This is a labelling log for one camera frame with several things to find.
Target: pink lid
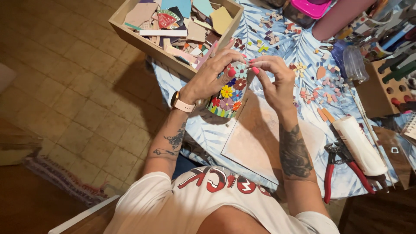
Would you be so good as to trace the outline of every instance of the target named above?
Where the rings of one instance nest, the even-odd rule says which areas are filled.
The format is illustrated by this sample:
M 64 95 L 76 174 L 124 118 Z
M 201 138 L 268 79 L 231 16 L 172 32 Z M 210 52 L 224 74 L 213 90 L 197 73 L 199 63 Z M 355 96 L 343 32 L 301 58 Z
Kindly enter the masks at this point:
M 308 0 L 290 0 L 290 4 L 292 4 L 303 14 L 317 20 L 324 15 L 325 11 L 331 4 L 331 1 L 321 5 L 315 5 L 310 3 Z

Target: woman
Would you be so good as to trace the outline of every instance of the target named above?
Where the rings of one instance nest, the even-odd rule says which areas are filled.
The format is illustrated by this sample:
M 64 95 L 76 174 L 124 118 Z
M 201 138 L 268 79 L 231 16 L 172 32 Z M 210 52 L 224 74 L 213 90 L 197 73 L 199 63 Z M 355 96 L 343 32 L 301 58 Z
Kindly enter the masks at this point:
M 223 167 L 198 167 L 172 182 L 189 110 L 217 93 L 235 75 L 225 66 L 244 62 L 233 42 L 206 61 L 173 99 L 174 107 L 147 154 L 143 177 L 119 200 L 105 234 L 115 233 L 339 233 L 322 203 L 321 191 L 293 106 L 294 72 L 283 59 L 250 61 L 268 104 L 279 118 L 280 160 L 290 215 L 262 187 Z M 271 82 L 265 73 L 274 74 Z

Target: hand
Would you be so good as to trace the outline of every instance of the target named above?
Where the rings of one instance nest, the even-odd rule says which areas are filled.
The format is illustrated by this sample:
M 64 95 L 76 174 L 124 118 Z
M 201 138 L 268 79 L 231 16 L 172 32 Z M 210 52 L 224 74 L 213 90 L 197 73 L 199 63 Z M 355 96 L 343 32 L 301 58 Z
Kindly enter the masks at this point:
M 218 93 L 224 85 L 234 78 L 235 70 L 230 69 L 227 73 L 217 79 L 218 74 L 220 74 L 228 64 L 235 61 L 245 63 L 243 59 L 245 55 L 230 49 L 233 44 L 234 40 L 230 40 L 228 45 L 218 52 L 216 52 L 217 48 L 214 48 L 213 53 L 215 53 L 215 56 L 205 61 L 193 79 L 180 90 L 179 99 L 182 102 L 193 105 L 199 99 L 211 97 Z
M 293 84 L 295 73 L 286 66 L 281 57 L 265 55 L 250 61 L 250 66 L 263 86 L 267 103 L 281 116 L 295 109 L 293 105 Z M 266 71 L 275 75 L 271 82 Z

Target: smartwatch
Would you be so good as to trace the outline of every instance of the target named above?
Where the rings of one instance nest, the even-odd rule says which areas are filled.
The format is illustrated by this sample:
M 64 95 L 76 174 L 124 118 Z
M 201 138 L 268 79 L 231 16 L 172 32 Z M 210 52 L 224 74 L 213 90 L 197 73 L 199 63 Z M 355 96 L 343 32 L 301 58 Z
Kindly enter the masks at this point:
M 188 105 L 179 100 L 179 91 L 176 91 L 171 99 L 171 107 L 176 107 L 181 111 L 191 113 L 195 109 L 196 105 Z

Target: woman's left hand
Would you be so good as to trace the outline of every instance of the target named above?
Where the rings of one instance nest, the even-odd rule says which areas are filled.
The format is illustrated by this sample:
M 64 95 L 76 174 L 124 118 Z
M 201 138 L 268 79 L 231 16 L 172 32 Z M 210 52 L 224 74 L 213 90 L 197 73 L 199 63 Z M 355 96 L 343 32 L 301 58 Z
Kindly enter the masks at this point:
M 230 80 L 234 78 L 235 70 L 230 69 L 226 74 L 223 74 L 217 79 L 228 64 L 239 61 L 245 63 L 245 55 L 231 50 L 234 40 L 230 42 L 221 50 L 214 48 L 212 53 L 215 53 L 213 58 L 208 59 L 202 64 L 196 75 L 180 90 L 180 100 L 186 104 L 193 105 L 199 99 L 208 98 L 221 90 Z

